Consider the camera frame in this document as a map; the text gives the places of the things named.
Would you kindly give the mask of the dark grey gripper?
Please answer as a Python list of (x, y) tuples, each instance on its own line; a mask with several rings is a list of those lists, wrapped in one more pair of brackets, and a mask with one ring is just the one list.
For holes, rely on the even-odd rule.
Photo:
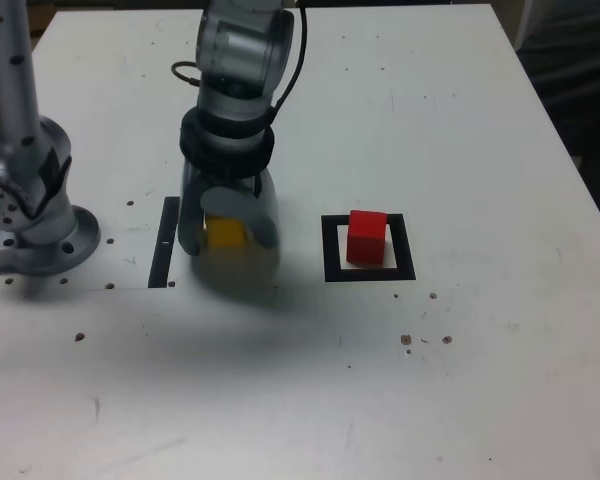
[(200, 173), (185, 161), (177, 236), (188, 255), (200, 254), (204, 212), (240, 221), (264, 249), (279, 247), (278, 205), (267, 169), (257, 177), (222, 179)]

